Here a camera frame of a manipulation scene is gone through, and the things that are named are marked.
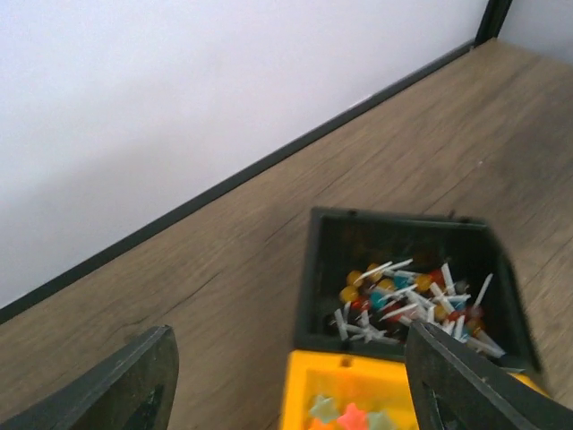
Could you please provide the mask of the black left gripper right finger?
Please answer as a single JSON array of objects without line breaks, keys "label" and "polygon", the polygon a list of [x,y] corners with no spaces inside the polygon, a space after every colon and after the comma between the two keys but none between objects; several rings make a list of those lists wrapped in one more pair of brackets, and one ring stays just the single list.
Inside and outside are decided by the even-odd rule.
[{"label": "black left gripper right finger", "polygon": [[421,429],[570,429],[572,410],[526,386],[426,322],[406,342],[406,373]]}]

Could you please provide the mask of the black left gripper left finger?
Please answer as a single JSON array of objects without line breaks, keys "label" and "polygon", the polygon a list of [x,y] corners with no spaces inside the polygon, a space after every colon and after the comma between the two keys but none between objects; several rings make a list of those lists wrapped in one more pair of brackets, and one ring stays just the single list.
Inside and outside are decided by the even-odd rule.
[{"label": "black left gripper left finger", "polygon": [[3,429],[166,429],[179,353],[172,327],[154,326]]}]

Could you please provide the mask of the yellow bin with star candies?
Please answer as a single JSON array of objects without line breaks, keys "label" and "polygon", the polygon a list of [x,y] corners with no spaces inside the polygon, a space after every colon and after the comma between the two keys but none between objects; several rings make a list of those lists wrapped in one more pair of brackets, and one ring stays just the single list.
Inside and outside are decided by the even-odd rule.
[{"label": "yellow bin with star candies", "polygon": [[337,421],[315,425],[311,409],[317,398],[334,401],[339,415],[346,406],[384,412],[396,429],[417,429],[406,374],[398,361],[347,354],[295,350],[289,356],[284,387],[281,429],[340,429]]}]

